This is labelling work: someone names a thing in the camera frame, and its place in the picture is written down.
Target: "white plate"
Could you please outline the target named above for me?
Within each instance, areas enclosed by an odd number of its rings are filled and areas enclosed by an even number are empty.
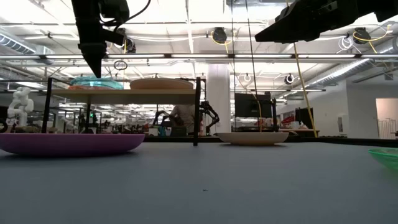
[[[240,146],[272,146],[286,141],[289,133],[218,133],[223,142]]]

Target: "black monitor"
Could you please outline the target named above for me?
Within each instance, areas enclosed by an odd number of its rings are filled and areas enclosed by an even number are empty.
[[[272,118],[271,94],[258,95],[261,105],[261,116]],[[259,118],[259,105],[253,94],[235,93],[235,117]]]

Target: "white robot figure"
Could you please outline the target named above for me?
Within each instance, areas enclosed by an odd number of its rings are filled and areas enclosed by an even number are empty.
[[[65,124],[67,125],[67,127],[70,127],[70,129],[72,129],[72,130],[77,130],[77,127],[76,127],[75,125],[73,125],[73,122],[67,120],[66,117],[61,116],[61,121],[65,122]]]
[[[34,103],[33,100],[29,99],[28,95],[30,88],[19,87],[13,94],[14,99],[8,107],[7,113],[12,124],[15,123],[15,115],[19,115],[19,126],[26,126],[27,124],[27,113],[33,111]]]

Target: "tan plate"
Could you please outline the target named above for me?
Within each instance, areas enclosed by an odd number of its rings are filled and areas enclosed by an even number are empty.
[[[192,90],[193,84],[171,78],[143,78],[130,83],[132,90]]]
[[[286,141],[289,133],[218,133],[223,142],[240,146],[273,146]]]

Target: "shelf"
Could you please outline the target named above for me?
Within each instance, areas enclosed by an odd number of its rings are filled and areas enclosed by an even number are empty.
[[[195,90],[52,90],[76,103],[194,105]]]

